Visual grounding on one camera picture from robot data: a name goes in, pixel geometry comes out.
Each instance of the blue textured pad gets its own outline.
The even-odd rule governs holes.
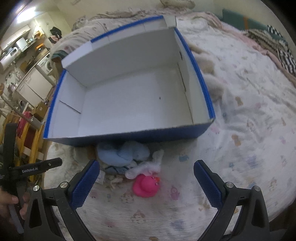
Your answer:
[[[92,186],[94,185],[100,173],[100,165],[97,161],[93,161],[89,169],[85,172],[84,176],[80,179],[78,184],[72,191],[72,198],[70,206],[73,209],[82,207],[87,195],[89,194]]]
[[[223,206],[222,193],[215,182],[198,161],[194,163],[193,171],[211,206],[220,209]]]

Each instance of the screw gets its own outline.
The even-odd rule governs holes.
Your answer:
[[[33,191],[34,192],[37,192],[39,190],[39,186],[38,185],[36,185],[35,187],[33,187]]]
[[[233,184],[232,182],[227,182],[227,183],[226,183],[226,186],[227,186],[228,188],[233,188],[233,187],[234,187],[234,184]]]
[[[63,182],[60,184],[60,187],[61,188],[66,188],[68,186],[68,183],[67,182]]]
[[[260,192],[260,187],[258,187],[258,186],[254,186],[254,189],[257,191],[257,192]]]

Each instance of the open shoe box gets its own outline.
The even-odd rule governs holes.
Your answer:
[[[215,113],[173,16],[146,18],[85,43],[66,58],[44,138],[73,146],[101,140],[196,138]]]

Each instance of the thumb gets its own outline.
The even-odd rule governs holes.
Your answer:
[[[8,192],[3,191],[2,188],[0,188],[0,204],[17,204],[18,201],[19,200],[16,196],[13,196]]]

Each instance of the washing machine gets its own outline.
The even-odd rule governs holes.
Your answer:
[[[57,81],[51,75],[52,67],[50,63],[50,54],[45,55],[36,65],[36,69],[47,79],[52,86],[55,86]]]

